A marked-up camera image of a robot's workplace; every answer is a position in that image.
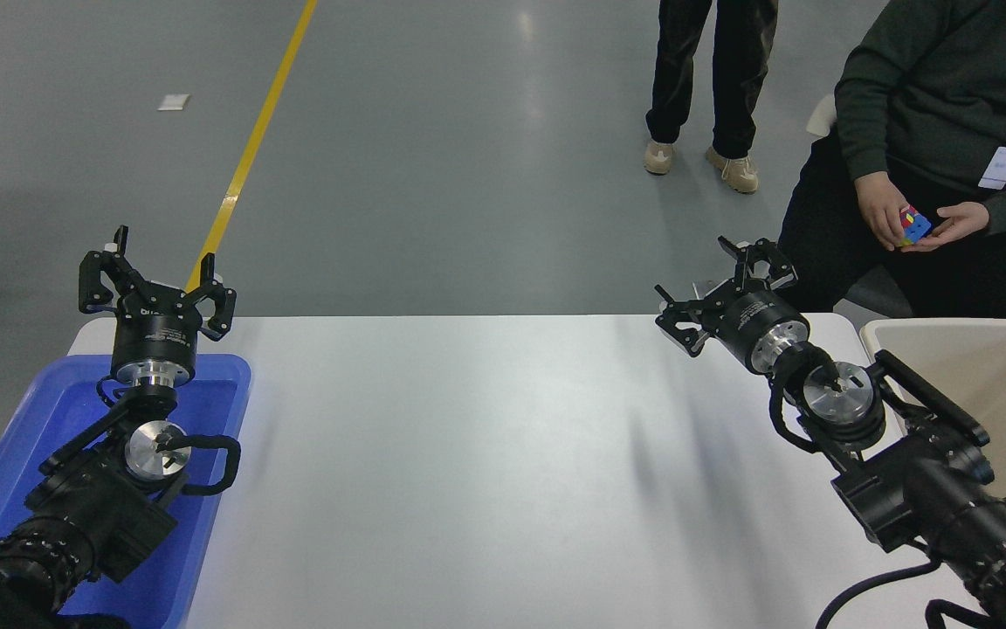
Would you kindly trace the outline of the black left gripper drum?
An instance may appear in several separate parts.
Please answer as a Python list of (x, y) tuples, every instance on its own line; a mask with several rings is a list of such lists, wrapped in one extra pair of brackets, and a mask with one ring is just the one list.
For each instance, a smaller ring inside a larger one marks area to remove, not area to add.
[(179, 309), (183, 291), (167, 284), (151, 284), (150, 294), (127, 291), (116, 306), (117, 323), (112, 367), (164, 361), (183, 368), (196, 366), (196, 344), (203, 318), (193, 309)]

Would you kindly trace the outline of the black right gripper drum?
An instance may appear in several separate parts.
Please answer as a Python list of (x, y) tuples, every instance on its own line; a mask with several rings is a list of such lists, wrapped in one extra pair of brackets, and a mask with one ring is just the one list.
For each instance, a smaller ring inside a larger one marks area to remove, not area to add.
[(701, 326), (747, 368), (774, 368), (784, 350), (802, 342), (802, 315), (769, 291), (703, 312)]

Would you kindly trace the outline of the person's right hand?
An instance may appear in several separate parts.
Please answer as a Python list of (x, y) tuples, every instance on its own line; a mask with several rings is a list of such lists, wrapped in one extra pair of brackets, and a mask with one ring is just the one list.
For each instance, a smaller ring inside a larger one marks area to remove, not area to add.
[(899, 221), (899, 212), (908, 203), (905, 195), (892, 182), (889, 172), (881, 170), (858, 176), (853, 186), (861, 218), (877, 239), (879, 247), (887, 251), (910, 251), (911, 246), (902, 245), (905, 231)]

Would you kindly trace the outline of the person's left hand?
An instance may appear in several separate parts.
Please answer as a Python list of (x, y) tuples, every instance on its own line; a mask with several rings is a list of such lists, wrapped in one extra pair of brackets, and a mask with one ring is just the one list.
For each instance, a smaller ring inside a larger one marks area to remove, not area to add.
[(935, 215), (941, 218), (929, 235), (920, 238), (917, 243), (901, 246), (905, 253), (927, 253), (938, 248), (958, 242), (964, 238), (985, 230), (989, 226), (989, 208), (985, 204), (963, 202), (939, 207)]

